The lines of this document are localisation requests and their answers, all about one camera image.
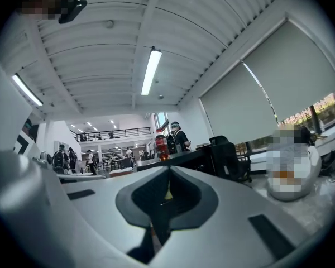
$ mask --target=smoke detector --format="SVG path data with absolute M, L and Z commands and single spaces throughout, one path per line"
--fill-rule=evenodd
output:
M 111 29 L 111 28 L 113 28 L 113 26 L 114 26 L 114 22 L 112 20 L 107 21 L 107 23 L 106 23 L 106 28 L 107 29 Z

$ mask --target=desk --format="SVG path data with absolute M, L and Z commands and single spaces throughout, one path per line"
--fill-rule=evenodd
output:
M 199 164 L 204 164 L 205 167 L 203 171 L 205 173 L 214 175 L 210 148 L 172 154 L 166 161 L 160 161 L 160 159 L 158 158 L 146 161 L 136 161 L 136 168 L 137 171 L 142 171 L 159 166 L 181 166 L 184 168 L 192 169 Z

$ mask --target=black backpack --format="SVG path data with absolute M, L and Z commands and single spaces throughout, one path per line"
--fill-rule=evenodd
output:
M 169 134 L 167 137 L 167 147 L 169 149 L 170 154 L 175 154 L 178 152 L 178 144 L 176 142 L 176 137 L 180 130 L 176 130 L 173 134 Z
M 54 155 L 54 168 L 55 167 L 61 167 L 63 168 L 63 165 L 64 165 L 64 155 L 63 155 L 63 152 L 61 151 L 58 151 L 55 153 Z

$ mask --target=floor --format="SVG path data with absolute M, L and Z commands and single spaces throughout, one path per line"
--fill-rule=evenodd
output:
M 310 235 L 335 219 L 335 177 L 319 177 L 312 192 L 294 202 L 281 202 L 268 195 L 266 183 L 266 175 L 253 175 L 249 185 L 293 216 Z

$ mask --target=roller blind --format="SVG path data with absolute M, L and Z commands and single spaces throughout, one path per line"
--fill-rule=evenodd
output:
M 244 62 L 282 121 L 335 91 L 335 71 L 314 42 L 287 22 Z
M 252 75 L 238 65 L 201 97 L 215 136 L 233 143 L 262 138 L 277 129 L 273 111 Z

